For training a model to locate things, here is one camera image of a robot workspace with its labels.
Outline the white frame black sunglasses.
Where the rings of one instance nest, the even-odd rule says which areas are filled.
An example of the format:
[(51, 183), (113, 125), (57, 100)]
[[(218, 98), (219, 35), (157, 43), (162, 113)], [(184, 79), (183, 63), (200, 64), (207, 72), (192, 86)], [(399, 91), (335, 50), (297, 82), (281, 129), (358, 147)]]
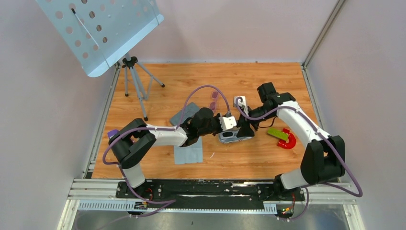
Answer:
[(225, 131), (225, 132), (221, 133), (220, 139), (222, 141), (234, 140), (237, 138), (237, 133), (238, 133), (238, 131), (235, 131), (235, 130)]

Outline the flag print glasses case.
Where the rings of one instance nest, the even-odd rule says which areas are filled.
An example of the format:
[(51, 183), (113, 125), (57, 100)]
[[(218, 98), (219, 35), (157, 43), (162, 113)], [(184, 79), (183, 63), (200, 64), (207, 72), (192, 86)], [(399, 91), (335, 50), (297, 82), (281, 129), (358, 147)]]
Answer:
[(219, 141), (223, 144), (228, 144), (228, 143), (234, 143), (234, 142), (239, 142), (239, 141), (245, 141), (245, 140), (253, 138), (253, 137), (250, 137), (247, 135), (237, 137), (237, 134), (239, 133), (240, 129), (241, 129), (240, 127), (235, 127), (233, 129), (220, 133), (218, 135)]

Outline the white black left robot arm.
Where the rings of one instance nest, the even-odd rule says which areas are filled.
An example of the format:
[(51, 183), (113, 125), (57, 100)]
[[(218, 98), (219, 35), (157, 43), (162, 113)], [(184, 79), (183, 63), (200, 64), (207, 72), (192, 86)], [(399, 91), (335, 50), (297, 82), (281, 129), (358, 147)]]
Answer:
[(129, 184), (128, 192), (135, 198), (141, 198), (146, 194), (147, 185), (140, 162), (152, 147), (188, 147), (202, 136), (215, 136), (223, 131), (223, 117), (215, 115), (209, 108), (201, 108), (179, 126), (153, 126), (136, 118), (109, 137), (109, 148)]

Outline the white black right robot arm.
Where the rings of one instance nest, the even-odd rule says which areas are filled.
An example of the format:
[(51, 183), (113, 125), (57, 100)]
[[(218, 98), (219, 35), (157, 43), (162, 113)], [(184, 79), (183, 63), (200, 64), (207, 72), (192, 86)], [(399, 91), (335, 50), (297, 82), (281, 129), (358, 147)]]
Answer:
[(260, 122), (277, 117), (305, 148), (299, 168), (275, 177), (273, 193), (276, 198), (286, 200), (298, 187), (324, 183), (345, 174), (345, 142), (340, 136), (332, 136), (321, 129), (290, 93), (278, 93), (271, 82), (260, 85), (257, 91), (263, 103), (258, 108), (250, 109), (244, 96), (233, 99), (241, 113), (239, 136), (253, 135)]

